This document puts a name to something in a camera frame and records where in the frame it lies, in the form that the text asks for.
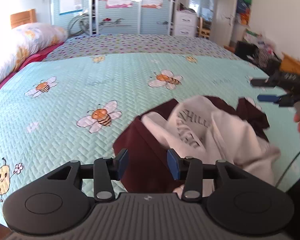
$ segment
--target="white cloth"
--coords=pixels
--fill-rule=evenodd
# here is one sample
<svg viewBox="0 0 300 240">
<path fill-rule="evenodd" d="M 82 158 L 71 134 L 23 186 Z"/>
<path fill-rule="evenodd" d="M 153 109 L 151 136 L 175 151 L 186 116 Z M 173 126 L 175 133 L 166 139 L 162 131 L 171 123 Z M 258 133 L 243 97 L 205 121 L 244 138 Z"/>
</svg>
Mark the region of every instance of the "white cloth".
<svg viewBox="0 0 300 240">
<path fill-rule="evenodd" d="M 166 149 L 181 158 L 193 156 L 203 163 L 223 159 L 269 184 L 274 183 L 272 163 L 279 148 L 256 136 L 251 125 L 215 107 L 204 96 L 194 96 L 178 104 L 166 121 L 150 112 L 141 121 Z M 175 189 L 180 196 L 183 187 Z M 203 180 L 203 196 L 213 192 L 213 181 Z"/>
</svg>

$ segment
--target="bee print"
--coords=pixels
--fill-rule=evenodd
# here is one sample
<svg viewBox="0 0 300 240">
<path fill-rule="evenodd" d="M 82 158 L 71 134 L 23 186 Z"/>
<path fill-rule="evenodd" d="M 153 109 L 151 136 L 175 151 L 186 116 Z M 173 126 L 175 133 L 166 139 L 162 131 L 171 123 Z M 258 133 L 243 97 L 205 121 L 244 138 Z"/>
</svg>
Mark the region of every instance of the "bee print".
<svg viewBox="0 0 300 240">
<path fill-rule="evenodd" d="M 106 58 L 105 56 L 97 56 L 97 57 L 92 57 L 91 59 L 94 63 L 100 63 L 100 62 L 104 61 L 105 58 Z"/>
<path fill-rule="evenodd" d="M 40 83 L 36 86 L 36 88 L 29 90 L 25 93 L 25 96 L 31 96 L 32 98 L 36 98 L 37 96 L 41 95 L 42 93 L 48 92 L 50 88 L 58 85 L 56 82 L 56 77 L 51 77 L 47 81 Z"/>
<path fill-rule="evenodd" d="M 77 122 L 77 126 L 90 126 L 90 133 L 99 132 L 102 126 L 110 126 L 113 120 L 118 119 L 122 116 L 122 112 L 115 112 L 117 107 L 117 101 L 110 101 L 103 108 L 98 108 L 97 110 L 90 110 L 93 111 L 93 113 L 91 115 L 81 118 Z"/>
<path fill-rule="evenodd" d="M 150 87 L 163 87 L 169 90 L 176 89 L 176 86 L 181 84 L 182 76 L 174 76 L 170 70 L 162 70 L 160 75 L 156 75 L 154 80 L 148 82 Z"/>
<path fill-rule="evenodd" d="M 197 63 L 198 62 L 197 59 L 192 57 L 192 56 L 186 57 L 186 60 L 189 61 L 189 62 L 192 62 L 192 63 Z"/>
</svg>

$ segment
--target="cartoon pear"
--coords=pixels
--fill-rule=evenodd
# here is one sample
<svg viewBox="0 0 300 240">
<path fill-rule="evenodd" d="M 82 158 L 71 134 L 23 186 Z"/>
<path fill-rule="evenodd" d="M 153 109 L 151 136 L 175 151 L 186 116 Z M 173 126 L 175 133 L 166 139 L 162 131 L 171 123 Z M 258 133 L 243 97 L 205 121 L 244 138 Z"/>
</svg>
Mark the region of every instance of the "cartoon pear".
<svg viewBox="0 0 300 240">
<path fill-rule="evenodd" d="M 6 194 L 10 187 L 10 167 L 7 165 L 7 161 L 5 158 L 2 158 L 4 160 L 4 165 L 0 167 L 0 202 L 3 202 L 2 195 Z"/>
</svg>

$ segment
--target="white dresser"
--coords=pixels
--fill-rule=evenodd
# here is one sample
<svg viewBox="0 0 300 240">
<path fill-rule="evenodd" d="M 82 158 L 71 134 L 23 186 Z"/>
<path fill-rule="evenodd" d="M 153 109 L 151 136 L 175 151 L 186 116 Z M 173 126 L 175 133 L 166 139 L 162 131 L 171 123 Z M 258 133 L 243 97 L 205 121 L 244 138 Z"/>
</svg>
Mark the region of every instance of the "white dresser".
<svg viewBox="0 0 300 240">
<path fill-rule="evenodd" d="M 176 11 L 174 36 L 194 37 L 197 28 L 197 15 Z"/>
</svg>

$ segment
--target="floral pillowcase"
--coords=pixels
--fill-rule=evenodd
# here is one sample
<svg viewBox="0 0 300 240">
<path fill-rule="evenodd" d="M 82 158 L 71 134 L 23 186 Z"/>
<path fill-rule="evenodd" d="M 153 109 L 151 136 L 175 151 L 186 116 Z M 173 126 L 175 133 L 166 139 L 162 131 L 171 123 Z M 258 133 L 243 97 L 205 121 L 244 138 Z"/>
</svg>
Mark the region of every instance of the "floral pillowcase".
<svg viewBox="0 0 300 240">
<path fill-rule="evenodd" d="M 28 23 L 12 29 L 0 41 L 0 82 L 18 71 L 29 56 L 67 38 L 64 28 L 45 23 Z"/>
</svg>

